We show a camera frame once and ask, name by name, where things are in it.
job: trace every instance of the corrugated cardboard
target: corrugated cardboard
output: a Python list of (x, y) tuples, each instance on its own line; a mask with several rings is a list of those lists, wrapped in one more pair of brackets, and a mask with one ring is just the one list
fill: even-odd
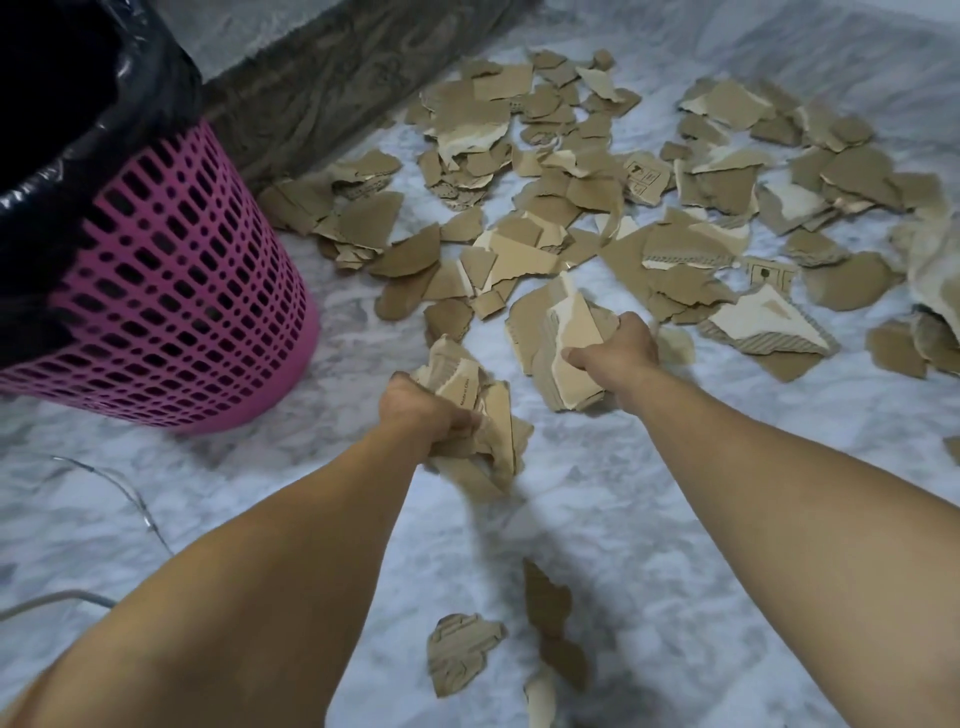
[(504, 65), (500, 73), (473, 79), (473, 96), (477, 101), (495, 101), (522, 96), (530, 92), (533, 82), (532, 63)]
[(773, 119), (760, 119), (751, 127), (750, 136), (784, 147), (799, 147), (803, 139), (803, 133), (793, 121), (782, 114)]
[(725, 79), (702, 100), (707, 116), (736, 132), (745, 132), (762, 118), (772, 117), (773, 105), (754, 95), (733, 79)]
[(589, 667), (583, 648), (566, 638), (540, 641), (540, 659), (552, 667), (577, 692), (587, 689)]
[(649, 152), (636, 152), (623, 166), (627, 170), (627, 197), (640, 205), (658, 206), (670, 182), (673, 165)]
[(708, 122), (703, 116), (695, 113), (684, 115), (680, 124), (677, 125), (677, 133), (684, 138), (702, 139), (707, 144), (720, 147), (726, 147), (730, 144), (730, 138), (726, 134)]
[(874, 366), (916, 379), (926, 379), (926, 359), (917, 352), (910, 325), (888, 321), (867, 331), (867, 351)]
[(445, 334), (454, 341), (463, 341), (473, 320), (473, 309), (462, 301), (446, 299), (427, 306), (423, 318), (426, 321), (428, 346), (433, 346)]
[(756, 200), (760, 220), (777, 235), (786, 235), (829, 209), (829, 203), (816, 192), (791, 182), (757, 185)]
[(440, 239), (444, 243), (471, 243), (483, 232), (483, 208), (471, 207), (440, 226)]
[(384, 321), (400, 321), (417, 310), (427, 286), (440, 269), (440, 264), (406, 278), (390, 279), (373, 304), (373, 312)]
[(480, 615), (449, 615), (426, 643), (427, 668), (437, 697), (465, 688), (487, 666), (487, 653), (507, 637), (507, 628)]
[(358, 248), (383, 251), (403, 205), (401, 192), (379, 192), (357, 200), (340, 213), (340, 234)]
[(839, 344), (771, 285), (743, 294), (697, 326), (743, 353), (808, 352), (833, 356)]
[(787, 298), (790, 297), (793, 278), (800, 270), (796, 265), (749, 255), (742, 258), (742, 263), (751, 287), (769, 283)]
[(554, 728), (557, 718), (557, 691), (553, 672), (545, 667), (523, 685), (527, 701), (527, 728)]
[(795, 231), (790, 235), (780, 254), (792, 258), (805, 268), (833, 265), (852, 255), (849, 250), (837, 245), (826, 235), (808, 231)]
[(387, 249), (367, 270), (372, 276), (413, 276), (440, 260), (440, 226), (428, 225), (416, 235)]
[(804, 268), (811, 303), (833, 311), (854, 311), (880, 300), (901, 278), (879, 253), (854, 253), (835, 265)]

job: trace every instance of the cardboard fragment on floor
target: cardboard fragment on floor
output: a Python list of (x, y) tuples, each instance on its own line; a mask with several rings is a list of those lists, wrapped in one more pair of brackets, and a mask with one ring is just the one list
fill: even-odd
[(483, 232), (483, 208), (471, 207), (460, 212), (440, 226), (444, 243), (472, 243)]
[(673, 173), (673, 165), (649, 152), (636, 152), (624, 162), (627, 169), (627, 197), (648, 207), (660, 204)]
[(811, 303), (832, 311), (854, 311), (880, 300), (901, 278), (873, 251), (854, 253), (835, 265), (804, 268)]
[(819, 232), (795, 231), (780, 250), (805, 268), (833, 265), (850, 258), (852, 253)]
[(473, 320), (473, 309), (463, 301), (446, 299), (427, 306), (423, 318), (426, 321), (428, 346), (433, 346), (444, 334), (454, 341), (463, 341)]
[(256, 203), (274, 228), (307, 235), (333, 210), (333, 195), (307, 182), (285, 180), (263, 190)]
[(756, 200), (760, 220), (776, 235), (786, 235), (829, 209), (823, 197), (792, 182), (759, 184)]
[(867, 331), (867, 351), (874, 366), (916, 379), (926, 379), (926, 359), (917, 352), (910, 325), (888, 321)]
[(372, 276), (413, 276), (440, 260), (440, 226), (437, 223), (395, 243), (367, 269)]
[(741, 259), (750, 285), (758, 286), (769, 283), (787, 298), (793, 286), (793, 278), (800, 272), (794, 263), (781, 263), (778, 260), (768, 260), (762, 257), (747, 255)]
[(487, 653), (503, 642), (507, 628), (480, 615), (448, 615), (426, 643), (427, 668), (437, 697), (465, 688), (487, 666)]
[(577, 692), (587, 689), (589, 666), (583, 648), (566, 638), (540, 641), (540, 659), (552, 667)]
[(523, 685), (527, 701), (527, 728), (554, 728), (557, 718), (557, 689), (553, 672), (545, 667)]
[(900, 195), (887, 181), (893, 171), (893, 161), (886, 154), (876, 147), (861, 146), (838, 154), (821, 170), (820, 176), (840, 189), (902, 211)]
[(697, 361), (693, 337), (682, 328), (658, 328), (657, 348), (660, 364), (689, 366)]
[(772, 285), (740, 296), (697, 330), (743, 353), (809, 352), (833, 356), (839, 344)]
[(401, 192), (378, 192), (351, 202), (340, 213), (340, 234), (358, 248), (384, 251), (402, 205)]
[(417, 310), (439, 268), (440, 264), (437, 263), (413, 276), (388, 280), (373, 304), (373, 312), (383, 321), (407, 318)]
[(477, 101), (496, 101), (530, 93), (534, 82), (531, 63), (512, 63), (499, 73), (473, 79), (473, 97)]

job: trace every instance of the pink plastic basket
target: pink plastic basket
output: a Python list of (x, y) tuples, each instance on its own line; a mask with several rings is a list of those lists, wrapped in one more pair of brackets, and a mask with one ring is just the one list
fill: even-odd
[(50, 298), (77, 340), (3, 370), (0, 391), (203, 433), (300, 379), (317, 307), (205, 121), (131, 159), (83, 228)]

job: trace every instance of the trash bag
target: trash bag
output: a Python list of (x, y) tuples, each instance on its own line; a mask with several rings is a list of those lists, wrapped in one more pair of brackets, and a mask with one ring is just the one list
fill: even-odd
[(47, 299), (93, 199), (200, 119), (200, 73), (149, 3), (0, 2), (0, 369), (73, 341)]

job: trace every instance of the marble floor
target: marble floor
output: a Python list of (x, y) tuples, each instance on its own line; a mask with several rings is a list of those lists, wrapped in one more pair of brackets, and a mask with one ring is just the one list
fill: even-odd
[[(960, 199), (956, 37), (819, 0), (621, 0), (592, 10), (598, 5), (551, 0), (485, 55), (519, 60), (524, 47), (547, 44), (576, 58), (608, 48), (617, 84), (644, 96), (614, 122), (615, 151), (656, 151), (694, 78), (769, 74), (800, 95), (822, 93), (840, 110), (864, 114), (904, 168), (939, 173)], [(413, 159), (425, 143), (412, 128), (377, 131), (362, 148), (372, 145), (405, 162), (393, 184), (407, 195), (395, 237), (450, 216), (423, 189)], [(521, 186), (503, 177), (485, 205), (488, 220), (509, 209)], [(636, 219), (659, 214), (644, 210)], [(830, 232), (855, 250), (890, 254), (884, 237), (894, 220), (871, 212)], [(778, 246), (759, 223), (754, 240), (757, 255)], [(121, 598), (166, 558), (118, 493), (39, 453), (125, 476), (180, 550), (347, 447), (373, 423), (387, 376), (424, 361), (419, 316), (379, 321), (378, 283), (337, 277), (306, 240), (284, 243), (321, 304), (324, 331), (303, 381), (250, 425), (185, 439), (37, 400), (0, 401), (0, 607), (67, 588)], [(637, 308), (598, 260), (574, 278), (603, 306)], [(796, 297), (805, 302), (801, 284)], [(900, 287), (867, 310), (811, 309), (844, 349), (789, 385), (703, 339), (691, 374), (753, 417), (960, 504), (960, 471), (941, 444), (960, 434), (960, 384), (882, 372), (863, 350), (867, 328), (909, 305)], [(843, 726), (734, 579), (642, 427), (619, 412), (549, 413), (520, 372), (502, 319), (475, 324), (465, 344), (510, 381), (516, 413), (537, 427), (517, 498), (473, 510), (438, 477), (417, 473), (328, 725), (525, 726), (520, 687), (537, 660), (522, 599), (521, 558), (530, 556), (572, 589), (571, 637), (593, 671), (585, 695), (562, 692), (558, 726), (574, 718), (604, 728)], [(424, 667), (424, 641), (451, 612), (503, 620), (511, 637), (467, 690), (441, 701)], [(102, 614), (64, 603), (0, 624), (0, 703)]]

